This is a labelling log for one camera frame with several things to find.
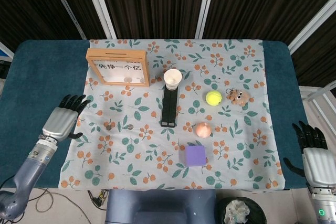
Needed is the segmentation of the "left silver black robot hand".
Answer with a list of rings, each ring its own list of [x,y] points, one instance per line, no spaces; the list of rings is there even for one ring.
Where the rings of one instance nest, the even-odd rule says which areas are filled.
[[[82,132],[73,133],[72,129],[77,123],[79,115],[91,100],[83,95],[68,94],[61,100],[60,104],[54,108],[42,129],[41,139],[52,143],[63,140],[78,139],[83,136]]]

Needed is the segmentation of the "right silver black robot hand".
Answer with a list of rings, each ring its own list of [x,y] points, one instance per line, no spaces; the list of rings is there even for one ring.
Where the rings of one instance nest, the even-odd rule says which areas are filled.
[[[303,168],[294,166],[289,158],[284,157],[285,166],[293,173],[306,179],[312,188],[335,188],[335,160],[328,149],[322,131],[299,121],[292,124],[300,147]]]

